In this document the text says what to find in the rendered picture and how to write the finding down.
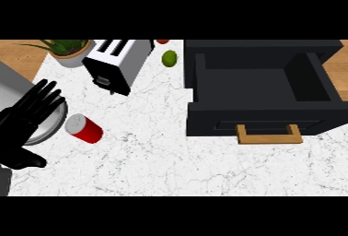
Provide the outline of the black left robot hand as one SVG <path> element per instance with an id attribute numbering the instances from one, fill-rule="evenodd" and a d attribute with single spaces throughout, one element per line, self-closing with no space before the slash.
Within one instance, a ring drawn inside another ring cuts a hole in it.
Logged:
<path id="1" fill-rule="evenodd" d="M 18 102 L 0 112 L 0 164 L 15 170 L 43 168 L 46 159 L 24 148 L 25 142 L 65 102 L 57 82 L 43 79 Z"/>

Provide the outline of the green lime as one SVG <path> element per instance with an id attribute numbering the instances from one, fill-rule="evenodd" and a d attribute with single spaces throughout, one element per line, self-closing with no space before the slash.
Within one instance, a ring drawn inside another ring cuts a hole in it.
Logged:
<path id="1" fill-rule="evenodd" d="M 177 64 L 177 53 L 168 50 L 162 55 L 162 64 L 172 67 Z"/>

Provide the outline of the black open drawer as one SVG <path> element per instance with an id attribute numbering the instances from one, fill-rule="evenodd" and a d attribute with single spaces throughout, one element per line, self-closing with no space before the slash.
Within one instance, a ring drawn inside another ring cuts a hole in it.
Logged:
<path id="1" fill-rule="evenodd" d="M 314 136 L 348 124 L 348 101 L 335 90 L 314 53 L 280 68 L 209 69 L 196 55 L 195 100 L 187 105 L 189 136 L 282 135 L 295 124 Z"/>

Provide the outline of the grey round plate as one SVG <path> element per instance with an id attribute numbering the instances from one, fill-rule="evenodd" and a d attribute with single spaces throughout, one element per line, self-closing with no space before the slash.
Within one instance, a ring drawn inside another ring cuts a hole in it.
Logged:
<path id="1" fill-rule="evenodd" d="M 68 113 L 68 104 L 63 102 L 43 123 L 38 125 L 38 129 L 25 142 L 27 146 L 34 146 L 43 143 L 59 131 L 63 124 Z"/>

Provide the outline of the potted green plant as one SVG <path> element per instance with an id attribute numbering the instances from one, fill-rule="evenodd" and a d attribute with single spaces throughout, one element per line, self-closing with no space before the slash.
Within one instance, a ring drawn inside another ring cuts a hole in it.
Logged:
<path id="1" fill-rule="evenodd" d="M 35 47 L 49 51 L 57 63 L 66 68 L 83 66 L 83 59 L 93 50 L 93 40 L 41 40 L 43 46 L 24 43 L 24 46 Z"/>

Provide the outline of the white and black toaster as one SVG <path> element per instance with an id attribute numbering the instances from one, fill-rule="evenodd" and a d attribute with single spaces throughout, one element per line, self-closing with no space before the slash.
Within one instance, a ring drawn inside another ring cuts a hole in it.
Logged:
<path id="1" fill-rule="evenodd" d="M 100 40 L 83 59 L 94 84 L 128 96 L 131 84 L 155 48 L 153 40 Z"/>

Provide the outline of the red can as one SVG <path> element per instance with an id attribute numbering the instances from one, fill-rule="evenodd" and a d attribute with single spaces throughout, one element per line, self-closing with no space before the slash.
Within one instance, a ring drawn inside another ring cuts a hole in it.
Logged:
<path id="1" fill-rule="evenodd" d="M 71 136 L 90 144 L 94 144 L 103 136 L 100 126 L 80 113 L 68 118 L 65 131 Z"/>

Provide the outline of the black cabinet body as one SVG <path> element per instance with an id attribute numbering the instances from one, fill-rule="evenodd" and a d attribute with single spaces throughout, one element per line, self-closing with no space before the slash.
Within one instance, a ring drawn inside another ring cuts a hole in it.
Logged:
<path id="1" fill-rule="evenodd" d="M 205 55 L 209 69 L 283 68 L 298 53 L 314 53 L 324 63 L 342 48 L 339 40 L 184 40 L 184 87 L 195 81 L 196 55 Z"/>

